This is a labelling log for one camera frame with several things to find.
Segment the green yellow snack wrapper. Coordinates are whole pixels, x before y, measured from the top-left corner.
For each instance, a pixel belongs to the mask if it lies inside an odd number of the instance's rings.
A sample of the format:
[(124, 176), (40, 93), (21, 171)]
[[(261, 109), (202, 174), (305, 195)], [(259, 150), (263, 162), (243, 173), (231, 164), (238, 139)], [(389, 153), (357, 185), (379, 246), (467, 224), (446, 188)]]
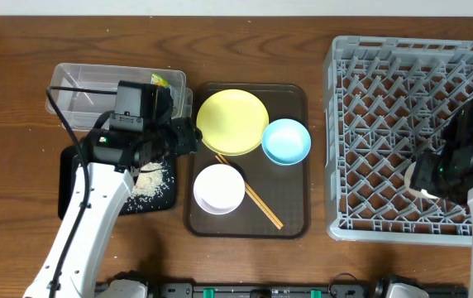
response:
[(165, 87), (167, 89), (169, 89), (171, 87), (170, 83), (158, 74), (152, 74), (151, 75), (150, 83), (154, 84), (154, 85), (157, 85), (157, 86)]

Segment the light blue bowl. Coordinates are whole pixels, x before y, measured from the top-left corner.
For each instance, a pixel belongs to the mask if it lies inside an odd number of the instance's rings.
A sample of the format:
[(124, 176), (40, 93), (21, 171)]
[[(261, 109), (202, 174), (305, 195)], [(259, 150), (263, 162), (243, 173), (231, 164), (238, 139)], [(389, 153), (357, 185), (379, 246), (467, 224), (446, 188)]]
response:
[(276, 165), (292, 166), (303, 161), (310, 152), (312, 140), (300, 122), (281, 118), (270, 123), (263, 132), (261, 147)]

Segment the cream white cup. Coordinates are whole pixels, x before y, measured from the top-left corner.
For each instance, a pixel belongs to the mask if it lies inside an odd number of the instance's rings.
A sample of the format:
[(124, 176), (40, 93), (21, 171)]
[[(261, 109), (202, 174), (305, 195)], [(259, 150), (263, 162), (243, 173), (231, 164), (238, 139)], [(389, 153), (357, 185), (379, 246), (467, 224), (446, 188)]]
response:
[(424, 199), (441, 199), (441, 191), (436, 185), (434, 172), (436, 166), (431, 161), (415, 161), (404, 175), (407, 191), (415, 197)]

